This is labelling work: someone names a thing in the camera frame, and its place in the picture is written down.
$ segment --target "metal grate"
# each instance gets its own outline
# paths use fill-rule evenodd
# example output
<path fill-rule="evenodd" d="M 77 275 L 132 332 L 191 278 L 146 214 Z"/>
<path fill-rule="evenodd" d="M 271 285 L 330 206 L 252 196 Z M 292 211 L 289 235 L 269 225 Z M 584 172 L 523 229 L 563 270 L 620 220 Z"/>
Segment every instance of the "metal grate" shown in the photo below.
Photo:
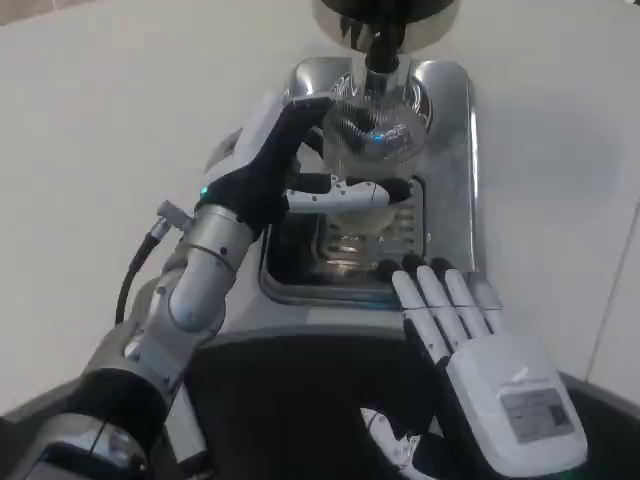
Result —
<path fill-rule="evenodd" d="M 369 270 L 380 260 L 400 261 L 407 252 L 424 256 L 428 235 L 425 232 L 424 188 L 411 180 L 412 197 L 398 205 L 392 223 L 373 235 L 344 235 L 331 218 L 321 216 L 315 237 L 316 260 L 328 265 Z"/>

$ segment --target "robot finger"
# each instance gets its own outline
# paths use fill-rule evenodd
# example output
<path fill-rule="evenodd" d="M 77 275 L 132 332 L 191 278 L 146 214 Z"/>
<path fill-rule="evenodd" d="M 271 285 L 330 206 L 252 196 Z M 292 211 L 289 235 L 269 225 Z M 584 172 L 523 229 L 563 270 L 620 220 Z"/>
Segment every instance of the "robot finger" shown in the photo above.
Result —
<path fill-rule="evenodd" d="M 444 281 L 451 301 L 466 325 L 469 335 L 472 338 L 490 335 L 484 315 L 476 305 L 462 273 L 459 270 L 447 270 Z"/>
<path fill-rule="evenodd" d="M 429 311 L 436 318 L 447 342 L 455 352 L 469 340 L 469 336 L 456 309 L 449 302 L 442 284 L 433 270 L 417 255 L 405 256 L 402 259 L 402 266 L 416 280 Z"/>
<path fill-rule="evenodd" d="M 484 318 L 494 334 L 506 333 L 507 328 L 502 316 L 502 304 L 486 280 L 471 282 L 471 293 L 484 312 Z"/>
<path fill-rule="evenodd" d="M 409 340 L 418 343 L 416 346 L 421 353 L 427 354 L 434 364 L 449 356 L 451 351 L 407 272 L 396 262 L 383 260 L 376 273 L 382 281 L 391 283 L 393 287 L 402 308 Z"/>

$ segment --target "metal base plate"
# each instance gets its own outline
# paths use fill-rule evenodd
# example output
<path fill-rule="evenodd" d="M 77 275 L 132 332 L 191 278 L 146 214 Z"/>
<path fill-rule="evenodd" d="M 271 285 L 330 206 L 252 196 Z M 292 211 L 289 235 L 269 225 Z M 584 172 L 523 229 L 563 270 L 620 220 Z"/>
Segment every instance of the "metal base plate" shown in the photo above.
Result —
<path fill-rule="evenodd" d="M 350 58 L 310 58 L 292 71 L 285 95 L 335 92 L 350 69 Z M 382 258 L 398 259 L 408 253 L 412 248 L 410 240 L 414 251 L 427 260 L 446 258 L 462 272 L 481 269 L 483 258 L 476 235 L 476 115 L 471 82 L 465 70 L 451 62 L 417 62 L 411 71 L 413 87 L 420 90 L 418 112 L 430 119 L 425 161 L 416 171 L 422 187 L 421 214 L 415 205 L 413 214 L 408 213 L 410 208 L 399 212 L 392 225 L 393 241 L 385 242 L 382 248 L 375 244 L 375 236 L 345 239 L 325 216 L 287 215 L 281 225 L 265 235 L 263 244 L 259 282 L 273 300 L 393 309 L 390 287 L 381 284 L 372 269 Z M 303 171 L 318 170 L 317 165 L 307 165 L 302 159 L 301 167 Z M 403 232 L 407 227 L 414 231 Z M 418 230 L 422 231 L 421 239 L 416 234 Z"/>

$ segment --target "label sticker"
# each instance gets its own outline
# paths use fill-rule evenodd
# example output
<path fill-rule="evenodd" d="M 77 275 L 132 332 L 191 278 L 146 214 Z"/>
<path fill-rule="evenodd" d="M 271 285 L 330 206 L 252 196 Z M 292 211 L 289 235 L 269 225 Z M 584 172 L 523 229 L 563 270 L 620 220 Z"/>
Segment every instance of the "label sticker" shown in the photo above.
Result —
<path fill-rule="evenodd" d="M 562 398 L 554 388 L 512 393 L 500 400 L 521 444 L 575 431 Z"/>

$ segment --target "silver cylinder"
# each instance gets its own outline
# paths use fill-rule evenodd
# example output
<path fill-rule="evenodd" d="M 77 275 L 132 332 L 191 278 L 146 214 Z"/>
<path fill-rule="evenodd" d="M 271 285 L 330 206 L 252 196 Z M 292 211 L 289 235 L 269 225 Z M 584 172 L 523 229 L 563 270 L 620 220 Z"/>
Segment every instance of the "silver cylinder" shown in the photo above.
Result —
<path fill-rule="evenodd" d="M 234 272 L 240 268 L 253 241 L 253 230 L 238 222 L 235 213 L 219 205 L 200 207 L 184 239 L 186 245 L 210 252 Z"/>

